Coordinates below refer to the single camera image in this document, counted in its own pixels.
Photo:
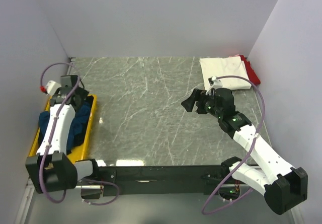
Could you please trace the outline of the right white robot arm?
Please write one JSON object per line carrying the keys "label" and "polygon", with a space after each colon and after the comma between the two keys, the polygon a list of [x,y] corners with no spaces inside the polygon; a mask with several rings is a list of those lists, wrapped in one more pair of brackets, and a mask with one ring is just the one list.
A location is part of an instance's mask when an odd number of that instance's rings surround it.
{"label": "right white robot arm", "polygon": [[257,170],[238,158],[230,158],[223,162],[221,178],[224,182],[244,182],[261,193],[270,209],[279,215],[307,200],[307,172],[285,161],[256,132],[251,121],[236,110],[231,90],[219,88],[207,93],[194,89],[181,105],[187,112],[192,112],[196,106],[198,114],[216,117],[220,128],[250,152],[261,168]]}

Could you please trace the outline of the blue t-shirt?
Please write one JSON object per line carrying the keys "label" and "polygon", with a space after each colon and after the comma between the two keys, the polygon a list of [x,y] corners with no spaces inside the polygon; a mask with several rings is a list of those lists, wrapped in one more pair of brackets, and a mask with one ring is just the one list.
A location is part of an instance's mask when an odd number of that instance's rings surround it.
{"label": "blue t-shirt", "polygon": [[[80,128],[82,129],[83,127],[86,128],[89,120],[89,115],[91,112],[91,104],[85,102],[81,109],[76,112],[75,118],[72,120],[68,138],[67,138],[67,145],[66,145],[66,152],[67,154],[71,153],[71,149],[73,148],[73,132],[75,128]],[[39,139],[38,143],[41,144],[44,134],[46,133],[46,129],[49,123],[50,119],[50,114],[49,111],[44,111],[40,113],[39,115],[39,120],[38,120],[38,126],[40,128],[40,134],[39,134]]]}

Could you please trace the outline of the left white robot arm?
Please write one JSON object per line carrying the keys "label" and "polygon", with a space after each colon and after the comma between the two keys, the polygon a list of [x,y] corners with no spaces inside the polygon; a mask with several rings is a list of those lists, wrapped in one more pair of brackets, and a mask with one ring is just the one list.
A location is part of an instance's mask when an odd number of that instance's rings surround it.
{"label": "left white robot arm", "polygon": [[90,95],[76,75],[49,81],[42,91],[51,97],[49,109],[39,115],[36,151],[26,169],[38,193],[73,189],[82,178],[90,185],[101,173],[85,158],[96,96]]}

